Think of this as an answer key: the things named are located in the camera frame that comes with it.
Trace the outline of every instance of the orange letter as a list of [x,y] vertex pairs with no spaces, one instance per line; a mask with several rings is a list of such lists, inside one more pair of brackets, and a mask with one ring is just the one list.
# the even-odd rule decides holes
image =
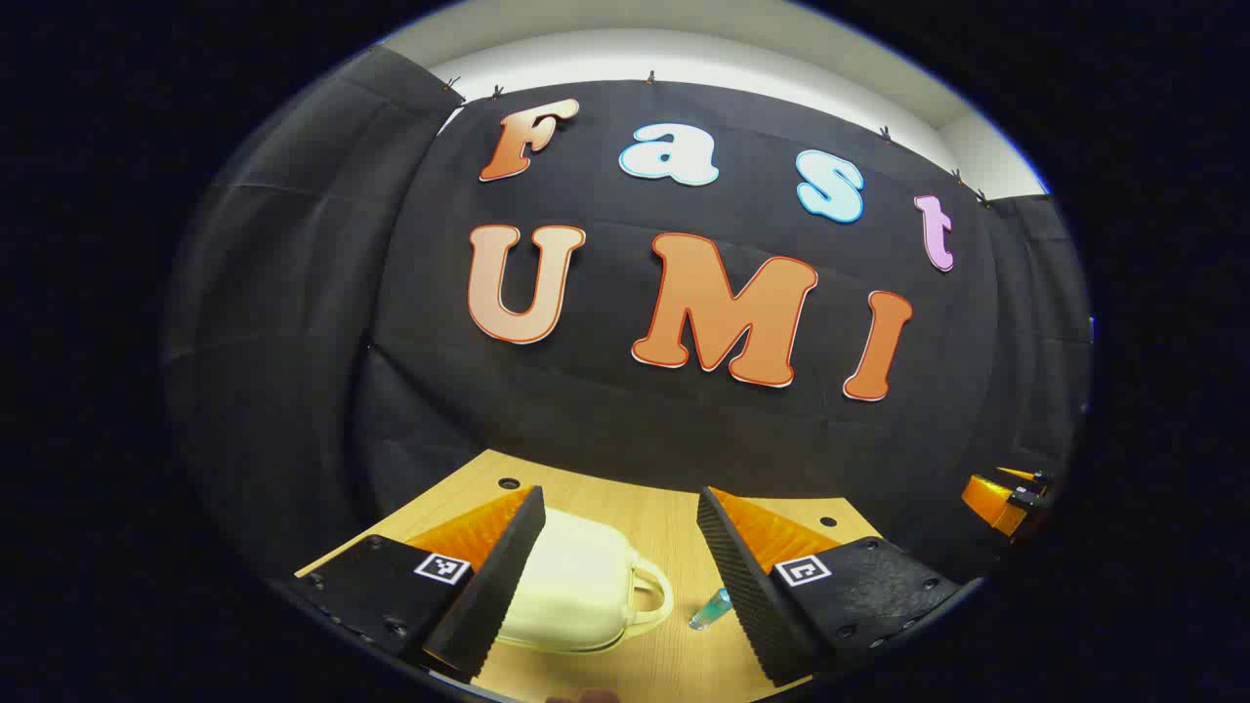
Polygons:
[[495,148],[495,158],[481,170],[478,180],[486,183],[525,173],[525,169],[530,168],[530,160],[525,158],[525,145],[529,144],[532,153],[541,151],[555,134],[555,118],[568,120],[576,114],[578,101],[570,98],[504,118],[499,123],[504,125],[504,134],[499,138],[499,146]]
[[774,256],[735,296],[720,253],[708,239],[668,233],[656,236],[651,248],[664,259],[664,275],[651,329],[634,343],[635,359],[670,369],[684,365],[690,352],[681,345],[681,330],[689,316],[702,370],[719,367],[750,330],[746,348],[729,363],[729,374],[759,385],[790,385],[790,349],[802,301],[816,288],[816,269]]
[[894,362],[902,324],[911,319],[911,303],[896,293],[874,290],[868,295],[868,306],[872,309],[872,326],[868,330],[860,365],[842,384],[842,393],[852,400],[876,402],[890,390],[885,374]]
[[484,225],[469,235],[472,265],[469,269],[469,315],[482,331],[511,341],[530,344],[551,334],[564,304],[564,279],[572,250],[586,243],[586,233],[571,226],[540,226],[534,230],[539,248],[539,274],[530,309],[516,314],[504,306],[504,265],[508,250],[521,233],[508,225]]

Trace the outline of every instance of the light blue letter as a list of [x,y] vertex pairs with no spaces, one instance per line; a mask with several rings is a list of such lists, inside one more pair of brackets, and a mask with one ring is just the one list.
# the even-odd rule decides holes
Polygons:
[[864,176],[855,164],[824,151],[808,149],[794,160],[799,175],[810,183],[799,184],[799,203],[814,215],[838,223],[854,223],[864,214]]
[[[655,141],[672,135],[672,141]],[[666,178],[682,185],[708,185],[720,169],[711,165],[716,143],[706,131],[675,124],[646,125],[634,133],[641,141],[628,146],[619,159],[621,169],[638,178]]]

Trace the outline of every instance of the white handbag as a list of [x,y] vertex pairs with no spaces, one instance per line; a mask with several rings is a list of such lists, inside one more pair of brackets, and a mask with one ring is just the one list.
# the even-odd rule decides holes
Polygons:
[[[659,583],[638,573],[644,569]],[[656,610],[635,610],[635,588],[664,594]],[[638,637],[672,612],[668,577],[619,530],[546,509],[496,642],[559,654],[598,654]]]

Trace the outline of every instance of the clear vial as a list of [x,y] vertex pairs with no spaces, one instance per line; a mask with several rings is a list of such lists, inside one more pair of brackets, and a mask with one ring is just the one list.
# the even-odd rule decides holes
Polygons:
[[728,613],[734,604],[729,602],[729,592],[721,588],[708,600],[706,605],[699,608],[695,617],[690,618],[690,628],[704,629]]

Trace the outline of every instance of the white ceiling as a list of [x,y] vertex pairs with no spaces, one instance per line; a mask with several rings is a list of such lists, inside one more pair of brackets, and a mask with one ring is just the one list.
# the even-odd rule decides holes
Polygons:
[[708,34],[820,66],[909,110],[934,129],[971,109],[875,40],[782,0],[465,0],[386,38],[422,66],[532,36],[590,29]]

